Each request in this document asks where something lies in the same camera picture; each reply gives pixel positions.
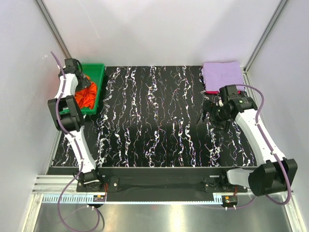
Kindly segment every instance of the orange cloth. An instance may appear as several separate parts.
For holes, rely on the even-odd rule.
[[[93,109],[96,102],[96,96],[97,96],[97,85],[91,81],[91,86],[88,88],[85,88],[79,92],[75,93],[75,99],[79,106],[79,108],[89,107],[89,109]]]

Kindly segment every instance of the green tray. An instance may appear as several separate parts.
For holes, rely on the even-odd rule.
[[[98,109],[98,100],[101,92],[105,66],[104,64],[82,64],[82,66],[83,66],[83,73],[85,73],[87,76],[90,77],[90,81],[96,83],[98,91],[94,108],[91,110],[88,107],[84,107],[81,109],[81,111],[83,115],[95,115]],[[63,110],[61,114],[68,112],[69,110],[66,109]]]

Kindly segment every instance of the white panel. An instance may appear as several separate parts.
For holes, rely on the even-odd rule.
[[[119,65],[244,66],[279,0],[44,0],[72,56]]]
[[[1,231],[21,231],[56,129],[47,100],[59,85],[50,55],[63,56],[33,0],[0,3]]]
[[[309,1],[292,0],[249,71],[265,95],[265,126],[298,164],[292,188],[309,228]]]

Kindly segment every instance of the folded purple towel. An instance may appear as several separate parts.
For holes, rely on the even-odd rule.
[[[229,63],[204,63],[202,73],[206,92],[216,93],[226,85],[243,84],[243,78],[239,62]],[[238,90],[244,91],[244,87],[237,87]]]

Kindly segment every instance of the white backdrop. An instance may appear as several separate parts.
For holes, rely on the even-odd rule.
[[[244,66],[279,0],[44,0],[71,55],[118,65]]]
[[[249,70],[265,95],[265,126],[298,171],[292,185],[309,229],[309,1],[288,3]]]
[[[63,55],[34,0],[0,1],[0,231],[20,232],[56,129],[47,100],[59,86],[50,55]]]

